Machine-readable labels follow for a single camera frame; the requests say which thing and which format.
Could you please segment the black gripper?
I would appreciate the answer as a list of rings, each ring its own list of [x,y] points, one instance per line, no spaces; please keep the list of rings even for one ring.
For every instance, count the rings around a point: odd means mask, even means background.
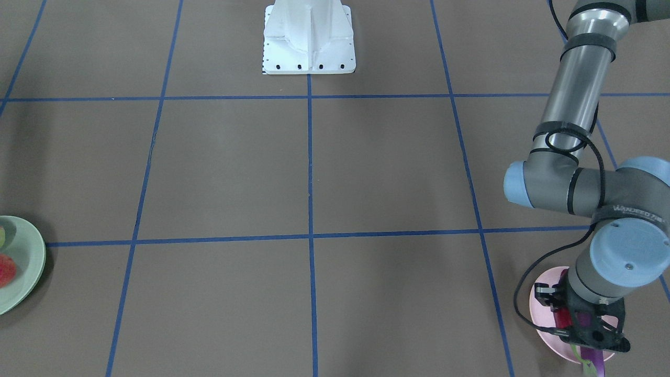
[[[626,320],[624,299],[614,303],[594,304],[581,298],[570,286],[557,283],[534,283],[534,299],[542,306],[560,309],[566,305],[572,318],[572,326],[557,328],[555,335],[561,341],[586,348],[614,353],[630,351],[630,341],[623,333]]]

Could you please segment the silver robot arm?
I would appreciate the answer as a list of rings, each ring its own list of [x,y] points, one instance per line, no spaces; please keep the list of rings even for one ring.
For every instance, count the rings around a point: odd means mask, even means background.
[[[533,148],[504,178],[507,200],[590,220],[588,246],[556,283],[536,282],[533,297],[557,323],[539,332],[561,342],[615,353],[630,350],[623,334],[625,296],[668,268],[668,161],[637,157],[606,170],[591,140],[601,89],[617,44],[630,26],[668,19],[668,1],[579,1]]]

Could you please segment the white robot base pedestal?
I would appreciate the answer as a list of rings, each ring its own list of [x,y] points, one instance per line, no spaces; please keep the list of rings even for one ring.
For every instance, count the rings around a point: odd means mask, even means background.
[[[263,74],[356,71],[349,6],[340,1],[275,1],[265,8],[264,15]]]

